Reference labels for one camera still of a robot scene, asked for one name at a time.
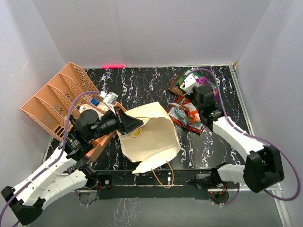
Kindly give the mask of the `yellow M&M candy bag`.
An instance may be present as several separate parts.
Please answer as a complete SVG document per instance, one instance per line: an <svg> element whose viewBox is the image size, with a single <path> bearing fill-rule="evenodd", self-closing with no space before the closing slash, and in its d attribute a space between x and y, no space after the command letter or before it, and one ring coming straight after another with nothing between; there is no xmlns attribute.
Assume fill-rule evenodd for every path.
<svg viewBox="0 0 303 227"><path fill-rule="evenodd" d="M141 133L142 133L142 127L140 127L137 131L135 131L135 132L131 135L131 137L137 138L137 137L139 137L139 136L141 135Z"/></svg>

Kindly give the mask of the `purple snack bag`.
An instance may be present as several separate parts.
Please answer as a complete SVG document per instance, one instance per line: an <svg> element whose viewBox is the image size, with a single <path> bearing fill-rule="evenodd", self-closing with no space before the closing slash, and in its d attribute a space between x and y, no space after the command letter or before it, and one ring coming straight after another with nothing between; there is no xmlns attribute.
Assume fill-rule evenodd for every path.
<svg viewBox="0 0 303 227"><path fill-rule="evenodd" d="M201 76L199 78L196 79L196 82L200 85L200 86L211 86L213 88L213 93L214 93L214 101L216 102L218 99L218 89L217 86L215 85L215 83L211 82L209 79L207 79L205 76Z"/></svg>

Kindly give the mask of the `red snack packet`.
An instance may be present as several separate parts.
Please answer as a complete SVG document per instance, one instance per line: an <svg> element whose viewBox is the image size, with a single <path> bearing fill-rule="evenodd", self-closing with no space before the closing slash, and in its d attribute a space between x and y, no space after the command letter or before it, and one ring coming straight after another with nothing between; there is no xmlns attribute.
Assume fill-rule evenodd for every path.
<svg viewBox="0 0 303 227"><path fill-rule="evenodd" d="M185 109L185 107L183 106L183 104L186 102L186 101L189 101L187 98L183 97L183 96L177 96L177 98L174 100L174 102L172 102L168 109L167 109L167 113L169 114L169 111L172 107L174 106L177 106L177 107L181 107L182 109ZM179 122L177 120L175 120L174 118L170 117L172 119L172 121L174 123L176 123L177 125L179 125ZM203 129L204 129L204 125L201 123L201 120L199 122L196 122L194 124L191 124L189 126L186 126L186 127L183 127L183 128L186 128L192 132L195 132L196 134L201 134Z"/></svg>

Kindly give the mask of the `green snack bag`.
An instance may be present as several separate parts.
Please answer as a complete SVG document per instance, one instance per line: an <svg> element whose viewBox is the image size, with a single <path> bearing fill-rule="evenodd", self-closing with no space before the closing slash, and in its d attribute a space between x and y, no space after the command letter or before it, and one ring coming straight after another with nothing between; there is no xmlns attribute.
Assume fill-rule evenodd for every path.
<svg viewBox="0 0 303 227"><path fill-rule="evenodd" d="M201 77L202 75L198 74L197 72L192 72L194 74L195 79ZM180 87L181 83L184 81L184 78L186 78L190 74L190 71L188 70L185 74L182 74L181 78L177 81L177 85Z"/></svg>

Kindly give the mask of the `brown paper bag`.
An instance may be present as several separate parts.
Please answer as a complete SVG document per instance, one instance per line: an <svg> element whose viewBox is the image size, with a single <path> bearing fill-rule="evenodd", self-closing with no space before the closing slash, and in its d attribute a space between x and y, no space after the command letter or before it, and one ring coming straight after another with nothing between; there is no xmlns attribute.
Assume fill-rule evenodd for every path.
<svg viewBox="0 0 303 227"><path fill-rule="evenodd" d="M133 138L135 132L123 135L118 132L123 155L131 162L139 162L132 174L152 172L158 183L169 189L174 184L174 172L170 161L181 150L174 123L159 102L145 104L129 111L126 114L136 119L143 120L142 133ZM160 181L155 174L155 169L168 164L171 176L168 184Z"/></svg>

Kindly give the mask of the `teal snack packet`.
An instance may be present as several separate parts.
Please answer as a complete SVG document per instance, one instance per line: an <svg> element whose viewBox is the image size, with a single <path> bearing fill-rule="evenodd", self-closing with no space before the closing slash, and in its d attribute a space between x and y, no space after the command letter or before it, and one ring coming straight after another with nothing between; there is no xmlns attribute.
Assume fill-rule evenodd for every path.
<svg viewBox="0 0 303 227"><path fill-rule="evenodd" d="M192 120L186 115L185 110L181 107L174 106L169 111L169 116L179 122L179 125L186 127L192 124Z"/></svg>

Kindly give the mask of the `brown kettle chips bag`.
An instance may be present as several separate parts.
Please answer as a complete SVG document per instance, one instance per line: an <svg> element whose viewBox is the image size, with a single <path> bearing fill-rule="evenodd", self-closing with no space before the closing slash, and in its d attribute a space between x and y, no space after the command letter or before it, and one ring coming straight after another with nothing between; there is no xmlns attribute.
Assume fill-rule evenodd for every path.
<svg viewBox="0 0 303 227"><path fill-rule="evenodd" d="M177 81L181 78L181 76L181 72L178 72L175 76L173 76L173 78L170 80L165 89L175 95L183 96L185 93L177 85Z"/></svg>

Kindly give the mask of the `orange snack packet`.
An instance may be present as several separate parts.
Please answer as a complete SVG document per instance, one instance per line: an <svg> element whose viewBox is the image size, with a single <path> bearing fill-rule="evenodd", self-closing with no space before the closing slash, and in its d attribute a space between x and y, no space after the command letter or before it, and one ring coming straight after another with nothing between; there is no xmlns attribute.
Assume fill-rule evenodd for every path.
<svg viewBox="0 0 303 227"><path fill-rule="evenodd" d="M190 101L186 101L183 106L185 107L186 114L190 118L192 124L200 121L198 110Z"/></svg>

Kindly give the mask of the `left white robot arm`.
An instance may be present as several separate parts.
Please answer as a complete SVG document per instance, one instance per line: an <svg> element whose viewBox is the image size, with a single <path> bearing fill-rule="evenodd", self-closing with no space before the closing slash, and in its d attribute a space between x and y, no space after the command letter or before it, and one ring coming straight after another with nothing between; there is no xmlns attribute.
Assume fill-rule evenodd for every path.
<svg viewBox="0 0 303 227"><path fill-rule="evenodd" d="M20 224L26 226L62 196L83 187L92 189L99 184L98 174L89 165L83 165L70 175L61 177L63 172L93 149L94 140L114 131L125 135L141 126L142 120L127 115L118 106L113 111L108 110L102 118L93 109L85 110L73 121L66 141L62 141L27 179L14 187L6 186L1 195Z"/></svg>

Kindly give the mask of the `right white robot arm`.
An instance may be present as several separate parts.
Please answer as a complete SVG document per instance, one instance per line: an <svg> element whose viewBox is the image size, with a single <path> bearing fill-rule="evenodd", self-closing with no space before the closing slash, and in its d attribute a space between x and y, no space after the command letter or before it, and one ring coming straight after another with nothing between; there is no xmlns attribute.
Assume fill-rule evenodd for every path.
<svg viewBox="0 0 303 227"><path fill-rule="evenodd" d="M211 182L221 188L227 182L245 184L253 192L260 192L282 180L284 170L280 152L267 146L237 126L224 110L217 106L211 86L193 86L186 98L197 109L204 126L222 137L243 158L244 165L223 163L211 170Z"/></svg>

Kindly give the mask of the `pink compartment tray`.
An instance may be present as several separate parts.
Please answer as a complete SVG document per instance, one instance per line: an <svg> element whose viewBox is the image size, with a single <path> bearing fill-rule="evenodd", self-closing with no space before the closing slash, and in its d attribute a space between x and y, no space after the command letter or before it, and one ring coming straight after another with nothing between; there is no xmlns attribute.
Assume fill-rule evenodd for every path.
<svg viewBox="0 0 303 227"><path fill-rule="evenodd" d="M95 109L95 111L97 111L99 117L102 117L105 114L105 111L97 108L93 104L89 104L89 105L92 106ZM100 156L102 151L106 148L107 144L109 143L109 141L113 138L113 136L115 134L116 134L116 131L113 131L110 134L107 134L107 135L102 136L102 137L100 137L96 140L93 140L92 141L93 149L90 150L85 155L85 157L88 158L91 161L96 161L97 158Z"/></svg>

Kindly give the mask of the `small blue box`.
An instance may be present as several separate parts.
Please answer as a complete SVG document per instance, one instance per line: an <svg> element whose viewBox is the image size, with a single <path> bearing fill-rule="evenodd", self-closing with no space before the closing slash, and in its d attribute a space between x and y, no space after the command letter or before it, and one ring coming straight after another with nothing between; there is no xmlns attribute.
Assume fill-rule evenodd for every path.
<svg viewBox="0 0 303 227"><path fill-rule="evenodd" d="M96 99L91 99L90 101L94 106L98 106L99 105L99 101Z"/></svg>

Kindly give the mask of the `white round bottle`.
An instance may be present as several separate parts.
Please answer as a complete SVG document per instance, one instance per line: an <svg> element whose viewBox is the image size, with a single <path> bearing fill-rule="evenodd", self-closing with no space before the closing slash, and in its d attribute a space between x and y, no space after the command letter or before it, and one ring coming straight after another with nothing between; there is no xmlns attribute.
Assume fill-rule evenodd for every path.
<svg viewBox="0 0 303 227"><path fill-rule="evenodd" d="M79 112L83 113L86 110L95 110L92 106L90 106L89 104L83 104L80 106Z"/></svg>

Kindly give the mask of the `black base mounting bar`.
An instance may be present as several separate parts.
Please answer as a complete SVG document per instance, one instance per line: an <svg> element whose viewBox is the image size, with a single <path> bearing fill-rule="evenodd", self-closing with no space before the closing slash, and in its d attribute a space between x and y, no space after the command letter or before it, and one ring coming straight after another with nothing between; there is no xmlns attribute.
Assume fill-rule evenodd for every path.
<svg viewBox="0 0 303 227"><path fill-rule="evenodd" d="M101 189L99 199L120 198L194 198L226 203L237 191L234 183L211 182L210 170L155 170L144 174L132 174L131 170L99 170Z"/></svg>

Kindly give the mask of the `aluminium frame rail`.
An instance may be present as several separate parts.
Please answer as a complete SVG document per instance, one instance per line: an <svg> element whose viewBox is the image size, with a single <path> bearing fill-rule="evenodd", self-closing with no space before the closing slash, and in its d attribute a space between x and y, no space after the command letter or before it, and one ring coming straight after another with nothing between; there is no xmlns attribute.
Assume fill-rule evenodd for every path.
<svg viewBox="0 0 303 227"><path fill-rule="evenodd" d="M237 138L232 139L232 144L236 146L235 148L240 151L241 156L245 159L244 183L255 193L261 191L269 193L268 187L275 186L279 181L284 179L281 156L274 146L262 143L264 139L256 139L241 95L235 67L231 66L230 71L250 132L248 134L242 131L240 127L232 123L230 118L227 119L227 122L230 124L228 129L236 130L235 135Z"/></svg>

